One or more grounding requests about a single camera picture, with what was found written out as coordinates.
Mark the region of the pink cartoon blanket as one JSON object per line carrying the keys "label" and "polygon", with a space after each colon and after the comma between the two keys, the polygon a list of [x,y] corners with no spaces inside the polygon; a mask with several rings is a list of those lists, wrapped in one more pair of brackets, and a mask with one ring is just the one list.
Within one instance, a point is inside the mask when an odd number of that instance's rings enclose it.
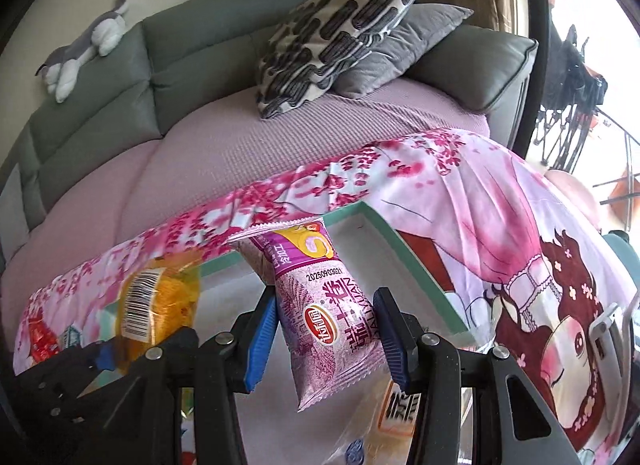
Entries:
{"label": "pink cartoon blanket", "polygon": [[12,345],[29,355],[28,320],[56,337],[73,324],[99,337],[99,313],[117,286],[149,259],[198,249],[228,251],[250,226],[371,206],[420,240],[418,256],[465,329],[503,344],[539,388],[586,464],[612,462],[614,401],[588,338],[608,306],[629,306],[637,288],[578,206],[514,153],[460,129],[378,141],[341,158],[258,180],[195,206],[55,277],[27,300]]}

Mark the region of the black white patterned pillow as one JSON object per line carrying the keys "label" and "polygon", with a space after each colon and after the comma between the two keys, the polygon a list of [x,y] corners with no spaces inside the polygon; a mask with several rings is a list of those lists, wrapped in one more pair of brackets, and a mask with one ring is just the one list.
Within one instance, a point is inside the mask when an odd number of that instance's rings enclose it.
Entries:
{"label": "black white patterned pillow", "polygon": [[405,17],[415,0],[306,0],[268,40],[257,64],[264,120],[324,95]]}

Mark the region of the green white candy packet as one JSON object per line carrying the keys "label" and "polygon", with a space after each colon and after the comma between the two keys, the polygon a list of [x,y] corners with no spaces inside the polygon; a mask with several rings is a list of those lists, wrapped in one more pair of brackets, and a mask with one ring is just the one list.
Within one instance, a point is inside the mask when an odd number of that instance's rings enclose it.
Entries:
{"label": "green white candy packet", "polygon": [[82,333],[80,329],[77,329],[73,324],[64,329],[63,333],[58,337],[58,346],[61,350],[70,347],[82,346]]}

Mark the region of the grey pillow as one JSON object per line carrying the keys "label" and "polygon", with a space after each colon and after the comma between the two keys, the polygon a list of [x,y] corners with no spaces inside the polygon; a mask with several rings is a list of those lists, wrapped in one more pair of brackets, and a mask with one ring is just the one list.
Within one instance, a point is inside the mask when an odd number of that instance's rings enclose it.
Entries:
{"label": "grey pillow", "polygon": [[456,5],[413,4],[370,55],[337,77],[332,90],[352,99],[369,95],[405,74],[473,14],[472,9]]}

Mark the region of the light grey cushion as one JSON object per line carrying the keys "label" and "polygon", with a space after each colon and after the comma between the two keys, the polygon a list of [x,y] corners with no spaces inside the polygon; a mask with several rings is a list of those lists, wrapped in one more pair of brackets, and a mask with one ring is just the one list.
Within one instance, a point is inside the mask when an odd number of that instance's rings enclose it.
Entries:
{"label": "light grey cushion", "polygon": [[28,240],[20,165],[15,164],[0,196],[0,242],[4,260],[9,263]]}

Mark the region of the pink sofa cover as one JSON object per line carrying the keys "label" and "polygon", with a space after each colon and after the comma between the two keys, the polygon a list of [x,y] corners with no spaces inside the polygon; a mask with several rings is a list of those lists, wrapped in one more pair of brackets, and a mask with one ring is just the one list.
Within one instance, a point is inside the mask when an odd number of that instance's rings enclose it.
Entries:
{"label": "pink sofa cover", "polygon": [[259,118],[253,89],[208,103],[163,139],[102,164],[53,205],[3,272],[6,342],[32,293],[146,229],[256,180],[437,127],[489,133],[484,115],[405,78],[362,99],[326,94],[272,121]]}

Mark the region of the red snack bag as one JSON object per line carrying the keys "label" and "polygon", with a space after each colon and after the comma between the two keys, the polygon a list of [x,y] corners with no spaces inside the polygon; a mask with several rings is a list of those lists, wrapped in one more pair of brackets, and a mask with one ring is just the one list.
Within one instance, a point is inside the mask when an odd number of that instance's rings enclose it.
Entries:
{"label": "red snack bag", "polygon": [[46,361],[61,351],[58,337],[41,317],[28,320],[28,337],[29,355],[35,363]]}

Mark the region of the teal white tray box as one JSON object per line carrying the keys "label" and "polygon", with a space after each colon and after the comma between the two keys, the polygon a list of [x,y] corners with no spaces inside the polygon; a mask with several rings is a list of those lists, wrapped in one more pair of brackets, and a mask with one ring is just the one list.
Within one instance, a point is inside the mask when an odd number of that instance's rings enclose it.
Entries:
{"label": "teal white tray box", "polygon": [[357,203],[280,232],[236,241],[201,269],[195,329],[209,337],[254,307],[262,285],[278,324],[250,347],[241,435],[253,464],[401,464],[419,399],[390,379],[373,338],[374,291],[445,336],[464,323],[418,256],[420,240]]}

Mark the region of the grey white plush toy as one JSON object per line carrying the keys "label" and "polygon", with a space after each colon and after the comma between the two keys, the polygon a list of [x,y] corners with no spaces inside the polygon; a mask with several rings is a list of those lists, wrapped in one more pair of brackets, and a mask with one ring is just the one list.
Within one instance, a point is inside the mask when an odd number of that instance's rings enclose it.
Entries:
{"label": "grey white plush toy", "polygon": [[57,103],[64,102],[73,92],[81,66],[94,57],[106,57],[122,40],[126,22],[122,17],[128,9],[128,0],[115,0],[112,9],[91,22],[87,29],[69,45],[56,48],[37,69],[47,93]]}

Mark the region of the purple pink snack bag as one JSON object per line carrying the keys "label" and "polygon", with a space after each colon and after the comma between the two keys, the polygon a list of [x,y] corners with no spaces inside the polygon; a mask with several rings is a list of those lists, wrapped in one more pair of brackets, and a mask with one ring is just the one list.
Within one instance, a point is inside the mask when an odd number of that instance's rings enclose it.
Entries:
{"label": "purple pink snack bag", "polygon": [[384,351],[371,300],[321,218],[247,229],[232,235],[229,244],[276,289],[298,411],[381,367]]}

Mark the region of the yellow orange snack bag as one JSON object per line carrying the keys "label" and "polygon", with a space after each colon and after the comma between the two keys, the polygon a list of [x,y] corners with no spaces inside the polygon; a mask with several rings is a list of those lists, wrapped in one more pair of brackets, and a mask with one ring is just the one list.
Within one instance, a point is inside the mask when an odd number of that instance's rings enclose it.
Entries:
{"label": "yellow orange snack bag", "polygon": [[122,285],[115,322],[116,365],[131,363],[194,322],[201,294],[201,254],[186,251],[157,257]]}

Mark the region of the grey sofa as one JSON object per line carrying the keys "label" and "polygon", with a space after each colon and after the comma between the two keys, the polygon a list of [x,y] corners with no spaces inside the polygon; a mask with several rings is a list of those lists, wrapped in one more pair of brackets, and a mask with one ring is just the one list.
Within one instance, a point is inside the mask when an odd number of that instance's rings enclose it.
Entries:
{"label": "grey sofa", "polygon": [[[115,156],[163,139],[208,103],[245,89],[255,102],[257,63],[303,1],[188,0],[143,19],[111,54],[86,64],[66,101],[44,99],[1,167],[3,190],[20,165],[29,239],[70,188]],[[536,53],[529,38],[465,20],[398,78],[484,115],[491,137],[508,144]]]}

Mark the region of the clear cookie packet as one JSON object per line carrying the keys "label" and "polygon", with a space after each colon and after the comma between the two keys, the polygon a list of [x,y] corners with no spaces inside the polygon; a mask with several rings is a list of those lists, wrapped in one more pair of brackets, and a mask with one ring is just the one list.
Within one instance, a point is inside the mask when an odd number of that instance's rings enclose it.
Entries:
{"label": "clear cookie packet", "polygon": [[379,370],[324,463],[405,464],[419,404],[419,395],[403,393],[386,369]]}

